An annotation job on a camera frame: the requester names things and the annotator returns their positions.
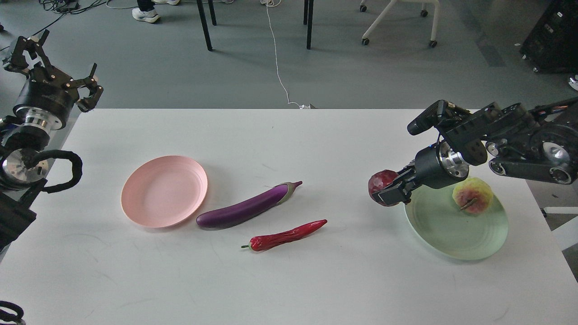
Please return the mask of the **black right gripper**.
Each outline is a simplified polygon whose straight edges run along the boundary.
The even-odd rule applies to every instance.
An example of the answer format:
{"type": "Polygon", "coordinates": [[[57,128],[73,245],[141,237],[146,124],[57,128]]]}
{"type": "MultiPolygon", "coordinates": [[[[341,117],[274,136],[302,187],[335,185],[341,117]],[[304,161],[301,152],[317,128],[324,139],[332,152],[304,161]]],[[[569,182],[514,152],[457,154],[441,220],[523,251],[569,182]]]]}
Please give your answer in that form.
{"type": "Polygon", "coordinates": [[[382,206],[407,205],[417,188],[442,189],[464,181],[469,176],[469,164],[448,143],[437,143],[420,150],[399,171],[383,171],[385,180],[381,187],[373,189],[373,200],[382,206]]]}

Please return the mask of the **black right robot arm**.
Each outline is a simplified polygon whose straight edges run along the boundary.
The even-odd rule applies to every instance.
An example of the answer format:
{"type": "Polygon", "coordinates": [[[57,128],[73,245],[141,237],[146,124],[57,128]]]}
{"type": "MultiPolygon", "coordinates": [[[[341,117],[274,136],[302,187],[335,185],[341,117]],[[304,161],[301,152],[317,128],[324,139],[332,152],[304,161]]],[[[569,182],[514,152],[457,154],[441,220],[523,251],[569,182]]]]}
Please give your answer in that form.
{"type": "Polygon", "coordinates": [[[398,172],[384,170],[368,183],[382,206],[408,204],[413,190],[464,181],[471,166],[488,163],[499,176],[562,185],[577,179],[577,99],[527,110],[491,103],[470,112],[446,100],[432,103],[407,125],[410,135],[436,128],[438,139],[398,172]]]}

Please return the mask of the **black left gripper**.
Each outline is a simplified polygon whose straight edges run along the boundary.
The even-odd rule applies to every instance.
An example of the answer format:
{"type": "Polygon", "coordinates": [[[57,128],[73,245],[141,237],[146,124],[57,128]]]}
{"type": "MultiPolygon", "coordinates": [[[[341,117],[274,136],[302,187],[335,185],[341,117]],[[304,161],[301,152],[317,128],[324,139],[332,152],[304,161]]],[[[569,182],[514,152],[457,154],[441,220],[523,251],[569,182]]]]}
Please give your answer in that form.
{"type": "Polygon", "coordinates": [[[74,104],[81,112],[92,111],[104,88],[98,84],[95,76],[96,62],[83,79],[70,79],[62,72],[53,73],[52,64],[43,49],[49,33],[49,30],[44,30],[39,38],[20,36],[14,40],[3,59],[3,68],[27,77],[13,113],[23,119],[32,109],[48,112],[58,121],[54,129],[60,130],[66,127],[74,104]]]}

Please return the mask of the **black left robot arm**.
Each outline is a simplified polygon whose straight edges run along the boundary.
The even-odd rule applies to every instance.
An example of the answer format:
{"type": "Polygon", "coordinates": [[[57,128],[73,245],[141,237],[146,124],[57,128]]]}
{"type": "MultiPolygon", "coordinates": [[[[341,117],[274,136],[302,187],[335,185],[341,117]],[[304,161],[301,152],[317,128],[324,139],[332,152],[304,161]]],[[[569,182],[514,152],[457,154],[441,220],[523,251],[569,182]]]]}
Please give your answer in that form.
{"type": "Polygon", "coordinates": [[[36,220],[31,205],[40,193],[58,193],[77,185],[83,161],[71,151],[48,149],[51,135],[66,127],[73,107],[95,109],[103,86],[93,64],[89,75],[74,79],[56,68],[43,45],[49,36],[15,39],[2,60],[4,70],[25,76],[12,115],[1,119],[1,256],[36,220]]]}

